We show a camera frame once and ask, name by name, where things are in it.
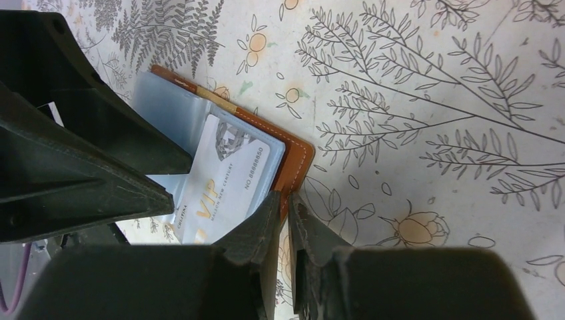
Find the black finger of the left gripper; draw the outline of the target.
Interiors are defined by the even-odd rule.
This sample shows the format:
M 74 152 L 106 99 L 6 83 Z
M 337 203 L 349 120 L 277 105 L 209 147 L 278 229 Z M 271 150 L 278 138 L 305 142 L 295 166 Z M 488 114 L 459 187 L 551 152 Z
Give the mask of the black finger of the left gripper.
M 193 158 L 100 77 L 56 12 L 1 11 L 1 84 L 53 102 L 67 130 L 144 175 L 188 173 Z
M 2 243 L 172 210 L 172 195 L 158 183 L 1 87 Z

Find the brown leather card holder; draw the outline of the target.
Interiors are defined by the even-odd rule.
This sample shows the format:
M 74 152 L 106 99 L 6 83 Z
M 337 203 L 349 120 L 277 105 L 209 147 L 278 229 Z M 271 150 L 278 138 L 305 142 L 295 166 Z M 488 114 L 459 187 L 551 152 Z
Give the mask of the brown leather card holder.
M 288 197 L 300 189 L 314 158 L 311 143 L 234 104 L 218 90 L 191 83 L 159 65 L 138 75 L 131 107 L 190 155 L 195 154 L 207 111 L 231 114 L 282 141 L 284 155 L 271 188 L 281 193 L 281 217 L 286 218 Z

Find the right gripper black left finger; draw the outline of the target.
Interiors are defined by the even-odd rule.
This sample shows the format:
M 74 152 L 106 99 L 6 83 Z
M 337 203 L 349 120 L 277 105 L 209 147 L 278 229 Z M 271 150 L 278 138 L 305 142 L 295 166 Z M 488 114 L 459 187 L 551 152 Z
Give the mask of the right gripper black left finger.
M 90 245 L 58 253 L 20 319 L 272 319 L 281 195 L 211 245 Z

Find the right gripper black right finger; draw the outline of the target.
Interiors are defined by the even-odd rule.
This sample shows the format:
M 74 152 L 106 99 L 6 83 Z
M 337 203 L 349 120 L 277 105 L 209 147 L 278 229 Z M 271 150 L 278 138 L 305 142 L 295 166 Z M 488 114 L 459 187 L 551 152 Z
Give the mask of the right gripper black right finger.
M 532 319 L 517 280 L 482 249 L 354 247 L 288 198 L 294 313 L 300 319 Z

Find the silver VIP card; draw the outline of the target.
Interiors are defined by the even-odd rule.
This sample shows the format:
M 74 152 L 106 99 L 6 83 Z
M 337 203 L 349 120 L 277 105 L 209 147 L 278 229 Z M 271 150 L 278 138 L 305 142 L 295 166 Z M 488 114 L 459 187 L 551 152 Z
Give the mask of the silver VIP card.
M 209 115 L 179 206 L 185 244 L 213 243 L 245 219 L 271 148 L 250 133 Z

